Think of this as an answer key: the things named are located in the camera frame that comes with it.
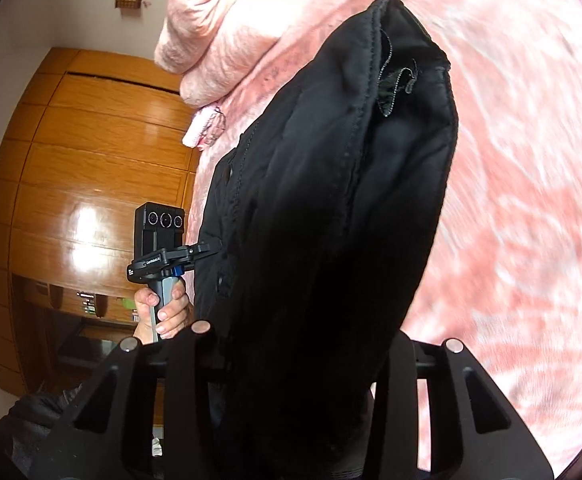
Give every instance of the human hand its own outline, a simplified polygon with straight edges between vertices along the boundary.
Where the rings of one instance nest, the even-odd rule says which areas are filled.
[[[188,300],[184,280],[180,279],[173,286],[171,298],[171,301],[158,312],[160,322],[157,324],[156,330],[162,339],[172,338],[185,326],[193,322],[193,305]],[[133,335],[142,344],[153,342],[150,309],[159,302],[158,295],[148,287],[141,288],[135,293],[135,308],[140,321]]]

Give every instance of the fluffy pink blanket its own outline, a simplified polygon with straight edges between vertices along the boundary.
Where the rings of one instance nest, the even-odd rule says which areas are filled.
[[[219,158],[329,33],[371,1],[298,0],[301,19],[216,104],[226,129],[210,132],[217,140],[202,153],[187,242],[196,241]],[[460,131],[436,241],[402,329],[433,343],[462,339],[558,474],[582,447],[582,1],[404,1],[451,60]],[[420,418],[426,466],[424,396]]]

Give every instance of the silver screw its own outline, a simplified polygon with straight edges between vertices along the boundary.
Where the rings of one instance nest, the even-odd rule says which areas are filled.
[[[464,350],[464,344],[459,339],[449,339],[446,342],[446,347],[454,354],[459,354]]]
[[[137,348],[137,339],[135,337],[125,337],[120,343],[120,348],[124,352],[130,352]]]
[[[201,319],[191,325],[191,330],[196,334],[206,334],[211,329],[211,323]]]

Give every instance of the black jacket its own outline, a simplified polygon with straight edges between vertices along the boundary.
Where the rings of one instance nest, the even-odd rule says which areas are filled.
[[[376,0],[216,167],[199,240],[223,248],[195,286],[197,317],[228,338],[218,438],[285,478],[359,474],[369,386],[420,283],[455,149],[449,68],[400,0]]]

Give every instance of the pink bedspread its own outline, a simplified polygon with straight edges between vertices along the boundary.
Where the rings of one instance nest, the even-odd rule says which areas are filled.
[[[298,2],[302,19],[219,101],[226,130],[202,154],[187,242],[219,158],[371,1]],[[403,1],[451,60],[460,131],[436,241],[402,328],[433,343],[462,339],[558,474],[582,447],[582,2]],[[420,411],[426,466],[425,399]]]

